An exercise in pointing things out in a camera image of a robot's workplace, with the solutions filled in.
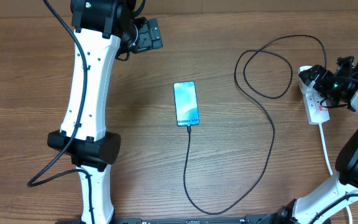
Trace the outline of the blue smartphone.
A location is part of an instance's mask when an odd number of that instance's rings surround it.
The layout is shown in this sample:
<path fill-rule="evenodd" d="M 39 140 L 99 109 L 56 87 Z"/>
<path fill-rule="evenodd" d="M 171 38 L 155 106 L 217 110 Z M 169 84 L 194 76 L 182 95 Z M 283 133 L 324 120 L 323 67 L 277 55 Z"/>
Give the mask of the blue smartphone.
<path fill-rule="evenodd" d="M 178 126 L 199 125 L 200 116 L 194 81 L 173 84 Z"/>

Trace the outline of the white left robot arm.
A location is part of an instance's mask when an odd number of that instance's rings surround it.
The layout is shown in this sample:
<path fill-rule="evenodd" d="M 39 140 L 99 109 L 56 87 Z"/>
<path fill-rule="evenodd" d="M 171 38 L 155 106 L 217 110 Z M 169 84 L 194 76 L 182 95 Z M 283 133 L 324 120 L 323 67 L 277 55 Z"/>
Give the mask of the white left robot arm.
<path fill-rule="evenodd" d="M 113 223 L 111 167 L 121 137 L 106 129 L 106 102 L 116 60 L 162 48 L 156 19 L 141 16 L 135 1 L 80 0 L 70 3 L 75 61 L 70 99 L 60 129 L 47 144 L 70 156 L 81 181 L 83 211 L 78 223 Z"/>

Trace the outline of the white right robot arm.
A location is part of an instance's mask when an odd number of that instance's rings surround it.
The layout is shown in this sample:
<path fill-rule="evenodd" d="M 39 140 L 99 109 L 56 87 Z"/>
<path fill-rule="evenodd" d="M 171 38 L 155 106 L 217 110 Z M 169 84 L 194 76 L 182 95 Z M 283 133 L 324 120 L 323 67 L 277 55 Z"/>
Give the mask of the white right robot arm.
<path fill-rule="evenodd" d="M 339 57 L 332 73 L 320 65 L 298 70 L 306 116 L 312 125 L 329 120 L 329 108 L 344 105 L 358 114 L 358 62 Z M 358 129 L 341 149 L 335 171 L 317 189 L 292 200 L 261 223 L 328 223 L 335 213 L 358 201 Z"/>

